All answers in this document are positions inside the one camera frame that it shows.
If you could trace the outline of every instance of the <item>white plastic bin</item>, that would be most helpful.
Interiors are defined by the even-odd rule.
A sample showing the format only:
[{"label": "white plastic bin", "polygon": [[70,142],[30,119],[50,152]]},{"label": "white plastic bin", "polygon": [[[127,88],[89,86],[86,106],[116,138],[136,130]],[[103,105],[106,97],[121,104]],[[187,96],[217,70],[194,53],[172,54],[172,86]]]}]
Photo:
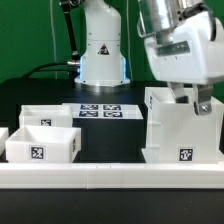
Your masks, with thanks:
[{"label": "white plastic bin", "polygon": [[189,104],[177,104],[168,88],[146,88],[148,124],[143,153],[148,163],[217,162],[223,104],[212,98],[212,113],[198,116],[193,89],[185,92]]},{"label": "white plastic bin", "polygon": [[6,141],[6,159],[14,163],[71,163],[79,150],[79,128],[24,126]]},{"label": "white plastic bin", "polygon": [[69,105],[22,106],[20,127],[24,125],[72,127],[72,110]]},{"label": "white plastic bin", "polygon": [[5,150],[5,141],[9,137],[8,128],[0,128],[0,155]]}]

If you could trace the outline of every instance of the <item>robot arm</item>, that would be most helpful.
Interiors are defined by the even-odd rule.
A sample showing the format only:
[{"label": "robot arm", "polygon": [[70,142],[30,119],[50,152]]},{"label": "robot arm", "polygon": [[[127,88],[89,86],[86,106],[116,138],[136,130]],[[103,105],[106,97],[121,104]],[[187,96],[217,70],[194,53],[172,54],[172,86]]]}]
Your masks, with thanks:
[{"label": "robot arm", "polygon": [[192,84],[197,114],[211,113],[213,84],[224,80],[222,24],[199,0],[138,2],[138,31],[153,75],[181,103],[187,102],[183,84]]}]

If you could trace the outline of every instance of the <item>white box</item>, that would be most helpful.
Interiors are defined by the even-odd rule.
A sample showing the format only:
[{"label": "white box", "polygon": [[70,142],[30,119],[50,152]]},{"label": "white box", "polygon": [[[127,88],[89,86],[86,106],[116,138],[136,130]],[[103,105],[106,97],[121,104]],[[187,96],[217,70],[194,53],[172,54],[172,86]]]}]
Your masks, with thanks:
[{"label": "white box", "polygon": [[8,128],[0,128],[0,155],[5,150],[5,141],[9,137]]},{"label": "white box", "polygon": [[215,163],[223,119],[223,104],[212,98],[212,113],[194,111],[193,89],[185,89],[189,104],[177,104],[168,88],[146,88],[148,163]]},{"label": "white box", "polygon": [[69,105],[22,106],[20,127],[24,125],[72,127],[72,110]]},{"label": "white box", "polygon": [[80,150],[79,128],[24,126],[6,141],[6,159],[17,163],[71,163]]}]

